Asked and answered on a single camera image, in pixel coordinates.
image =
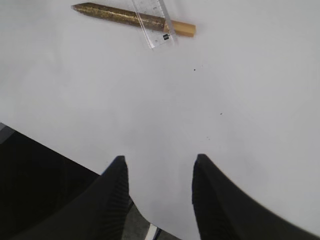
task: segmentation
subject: white strip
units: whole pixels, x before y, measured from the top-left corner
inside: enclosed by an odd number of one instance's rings
[[[155,239],[155,236],[157,234],[157,227],[155,225],[152,225],[150,223],[150,227],[149,227],[149,230],[148,230],[148,233],[146,234],[145,236],[145,239],[144,240],[154,240]]]

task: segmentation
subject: dark floor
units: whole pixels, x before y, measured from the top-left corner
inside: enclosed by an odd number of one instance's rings
[[[98,176],[15,132],[0,144],[0,240],[43,221],[81,194]],[[122,239],[144,240],[149,225],[133,205]],[[161,231],[158,240],[177,238]]]

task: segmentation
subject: gold pencil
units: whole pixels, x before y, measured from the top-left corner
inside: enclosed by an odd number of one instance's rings
[[[90,17],[140,27],[139,19],[134,11],[128,11],[91,2],[76,4],[73,5],[72,8],[77,12]],[[152,16],[144,13],[139,13],[139,16],[141,18],[143,26],[146,29],[161,31],[165,33],[169,31],[166,20],[163,17]],[[195,25],[179,21],[172,21],[172,25],[176,34],[180,36],[193,37],[196,33]]]

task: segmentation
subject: transparent ruler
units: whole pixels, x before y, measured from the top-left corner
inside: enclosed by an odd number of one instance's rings
[[[151,49],[177,44],[177,35],[164,0],[131,0]]]

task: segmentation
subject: ruler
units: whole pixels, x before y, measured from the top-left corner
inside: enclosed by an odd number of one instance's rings
[[[177,35],[170,20],[164,0],[131,0],[135,13],[141,24],[145,39],[151,49],[156,47],[174,46],[177,44]],[[144,27],[140,14],[147,14],[165,19],[166,32],[151,30]]]

